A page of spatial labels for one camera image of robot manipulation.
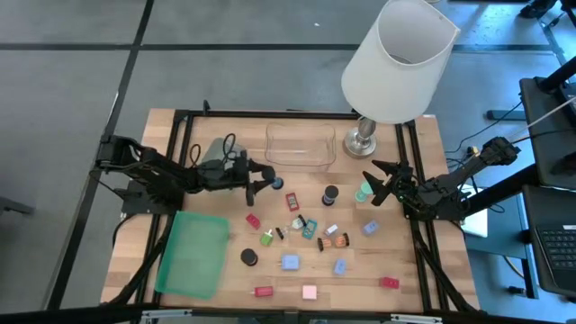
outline red block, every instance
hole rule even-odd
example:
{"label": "red block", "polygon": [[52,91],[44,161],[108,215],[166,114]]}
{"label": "red block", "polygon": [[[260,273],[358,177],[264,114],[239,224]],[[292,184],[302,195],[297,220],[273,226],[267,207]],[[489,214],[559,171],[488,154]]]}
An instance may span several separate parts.
{"label": "red block", "polygon": [[254,288],[254,295],[256,297],[272,296],[274,294],[272,286],[256,287]]}
{"label": "red block", "polygon": [[255,230],[258,230],[260,228],[260,220],[256,216],[249,214],[246,217],[246,221],[248,221]]}
{"label": "red block", "polygon": [[290,212],[298,211],[298,209],[300,209],[298,201],[296,200],[296,193],[288,193],[286,195],[286,203],[288,204]]}
{"label": "red block", "polygon": [[400,287],[400,281],[398,279],[384,277],[380,278],[380,286],[392,289],[398,289]]}

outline floor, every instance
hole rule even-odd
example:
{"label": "floor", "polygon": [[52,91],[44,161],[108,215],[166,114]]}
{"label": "floor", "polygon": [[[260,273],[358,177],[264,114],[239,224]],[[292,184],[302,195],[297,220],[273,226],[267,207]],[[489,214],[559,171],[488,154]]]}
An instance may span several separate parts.
{"label": "floor", "polygon": [[[121,108],[116,133],[136,139],[149,108],[198,109],[203,99],[213,109],[349,111],[339,84],[353,54],[347,45],[362,40],[385,1],[148,0],[147,28],[137,34],[146,3],[0,2],[0,195],[36,207],[32,216],[0,217],[0,313],[42,308],[111,107]],[[427,110],[438,117],[445,149],[489,125],[487,110],[518,103],[520,78],[546,76],[576,55],[567,17],[544,32],[538,21],[516,17],[523,4],[441,0],[434,6],[461,29]],[[134,42],[181,47],[131,53]],[[186,46],[242,43],[306,50]],[[502,122],[466,144],[522,126]],[[478,184],[492,185],[530,164],[529,143],[521,148],[519,161],[486,169]],[[119,209],[114,196],[98,190],[63,307],[97,304]],[[477,252],[470,258],[487,312],[566,321],[576,311],[550,293],[541,292],[538,301],[507,295],[503,288],[519,278],[504,261]]]}

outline blue cube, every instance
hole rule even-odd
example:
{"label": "blue cube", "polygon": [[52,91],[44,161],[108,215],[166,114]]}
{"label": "blue cube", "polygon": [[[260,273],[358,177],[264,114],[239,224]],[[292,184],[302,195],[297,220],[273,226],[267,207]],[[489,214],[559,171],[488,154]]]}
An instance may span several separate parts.
{"label": "blue cube", "polygon": [[298,270],[300,258],[296,255],[282,256],[282,270]]}
{"label": "blue cube", "polygon": [[364,235],[366,236],[370,236],[372,235],[376,230],[378,230],[380,228],[380,225],[378,225],[378,223],[376,222],[376,220],[372,220],[371,222],[367,223],[364,226]]}
{"label": "blue cube", "polygon": [[346,260],[338,259],[336,260],[336,265],[334,265],[334,273],[336,275],[344,275],[346,272]]}

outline wooden table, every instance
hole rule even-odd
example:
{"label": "wooden table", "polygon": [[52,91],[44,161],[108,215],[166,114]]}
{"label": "wooden table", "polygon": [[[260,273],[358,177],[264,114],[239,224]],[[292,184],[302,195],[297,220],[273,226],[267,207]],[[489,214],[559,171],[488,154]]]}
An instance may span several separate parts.
{"label": "wooden table", "polygon": [[[174,110],[152,109],[144,130],[142,144],[166,153]],[[311,125],[314,120],[277,120],[281,123]],[[270,121],[256,118],[196,117],[190,145],[202,145],[202,153],[212,140],[235,132],[237,143],[248,150],[256,161],[264,159],[266,125]],[[415,264],[414,247],[410,225],[404,219],[401,205],[389,197],[380,207],[369,202],[357,203],[355,191],[364,181],[362,171],[384,178],[383,172],[371,164],[371,159],[399,161],[399,151],[394,127],[379,124],[376,129],[378,147],[371,158],[352,159],[342,149],[342,139],[355,126],[355,121],[321,121],[331,124],[336,131],[337,159],[326,172],[296,172],[274,165],[276,173],[284,181],[284,188],[266,188],[256,196],[253,207],[246,206],[244,190],[202,192],[188,194],[184,198],[184,210],[227,218],[230,222],[230,242],[226,262],[220,279],[220,289],[209,301],[184,296],[165,294],[161,304],[166,306],[236,308],[236,309],[283,309],[315,311],[422,311],[419,280]],[[446,173],[446,161],[434,116],[417,119],[418,141],[426,177]],[[180,131],[176,143],[175,160],[182,141]],[[410,137],[406,131],[407,151],[410,154]],[[331,207],[321,203],[327,185],[336,185],[339,196]],[[285,195],[295,192],[301,208],[290,212],[286,207]],[[262,222],[260,230],[254,230],[245,220],[254,213]],[[313,240],[302,237],[302,232],[292,231],[285,240],[277,236],[270,247],[259,243],[263,230],[289,224],[298,213],[306,219],[318,222]],[[150,215],[139,215],[127,222],[119,231],[108,275],[103,288],[102,301],[109,301],[130,280],[140,266],[149,233]],[[380,229],[371,237],[362,234],[362,227],[371,220],[380,224]],[[330,225],[338,225],[338,233],[347,232],[351,245],[347,248],[327,248],[320,253],[316,238]],[[442,266],[455,287],[466,300],[478,306],[473,284],[472,271],[466,254],[464,238],[459,229],[447,221],[436,221],[436,238]],[[259,256],[258,264],[248,267],[240,261],[240,252],[253,248]],[[298,254],[301,268],[295,272],[282,271],[282,254]],[[333,274],[337,258],[347,263],[346,274]],[[145,301],[151,300],[158,265],[150,272]],[[434,276],[428,269],[428,282],[433,306],[437,306]],[[378,278],[395,277],[400,280],[400,289],[383,289]],[[318,286],[318,299],[302,299],[302,286]],[[274,297],[255,298],[250,293],[255,286],[272,285]]]}

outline lamp shade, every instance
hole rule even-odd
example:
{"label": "lamp shade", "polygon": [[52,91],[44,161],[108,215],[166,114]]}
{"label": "lamp shade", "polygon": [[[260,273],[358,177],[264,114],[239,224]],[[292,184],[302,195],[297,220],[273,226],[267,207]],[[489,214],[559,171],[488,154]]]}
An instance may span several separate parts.
{"label": "lamp shade", "polygon": [[389,0],[344,70],[346,100],[376,122],[420,116],[459,32],[423,0]]}

